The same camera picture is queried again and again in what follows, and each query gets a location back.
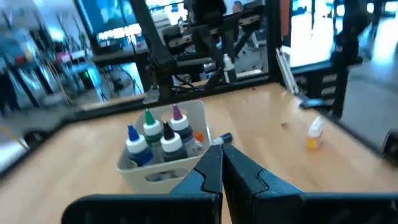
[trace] wooden tabletop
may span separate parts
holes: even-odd
[[[305,148],[318,116],[270,84],[201,99],[213,137],[234,145],[275,175],[309,192],[393,192],[398,172],[325,119],[320,151]],[[45,142],[0,186],[0,223],[59,223],[65,207],[88,194],[129,194],[115,165],[138,112],[75,123]],[[223,223],[230,223],[226,201]]]

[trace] white plastic basket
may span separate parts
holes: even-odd
[[[207,151],[210,146],[210,131],[205,118],[205,107],[202,101],[194,100],[179,103],[178,107],[181,110],[185,110],[188,121],[194,131],[199,131],[204,135],[204,141],[202,143],[203,153]],[[160,120],[161,117],[170,113],[173,110],[172,105],[162,106],[153,108],[150,110],[155,119]],[[138,133],[144,134],[144,128],[142,127],[145,123],[145,113],[140,114],[138,120],[135,123],[135,128]],[[150,174],[156,174],[160,172],[166,172],[169,170],[185,169],[190,172],[197,164],[202,155],[191,157],[188,159],[182,159],[179,161],[165,162],[156,164],[153,166],[136,167],[128,159],[127,151],[123,150],[121,157],[116,165],[116,168],[128,182],[130,187],[140,194],[165,194],[170,192],[178,183],[183,180],[184,177],[177,177],[168,180],[161,180],[158,182],[149,182],[145,176]]]

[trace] small orange bottle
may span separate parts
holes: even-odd
[[[307,136],[307,149],[310,151],[316,151],[319,149],[321,143],[321,136],[323,131],[323,121],[320,116],[318,116],[310,126]]]

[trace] wooden table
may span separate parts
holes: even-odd
[[[277,84],[202,100],[213,136],[232,132],[237,148],[304,191],[398,190],[398,172],[327,119],[321,150],[307,151],[308,127],[318,113],[301,110]],[[132,193],[115,164],[126,124],[139,113],[75,123],[45,142],[0,186],[0,223],[54,224],[78,197]],[[226,201],[223,208],[223,223],[230,223]]]

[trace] floor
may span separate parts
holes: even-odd
[[[333,47],[333,30],[330,19],[318,18],[314,30],[310,28],[310,15],[295,16],[292,20],[291,66],[315,63],[327,60]],[[349,75],[346,92],[345,108],[342,122],[353,130],[381,146],[388,130],[398,128],[398,35],[392,27],[398,27],[397,19],[381,22],[374,46],[373,58],[370,62],[353,68]],[[266,57],[261,51],[241,54],[239,58],[250,58],[249,69],[253,66],[262,67],[252,58]],[[133,78],[139,76],[133,72]],[[79,99],[79,104],[102,100],[95,91],[88,92]],[[74,108],[64,106],[49,110],[33,109],[28,113],[12,114],[7,119],[0,118],[0,127],[9,128],[17,138],[27,129],[51,129]],[[11,141],[7,134],[0,133],[0,170],[5,163],[11,162],[23,153],[16,142]]]

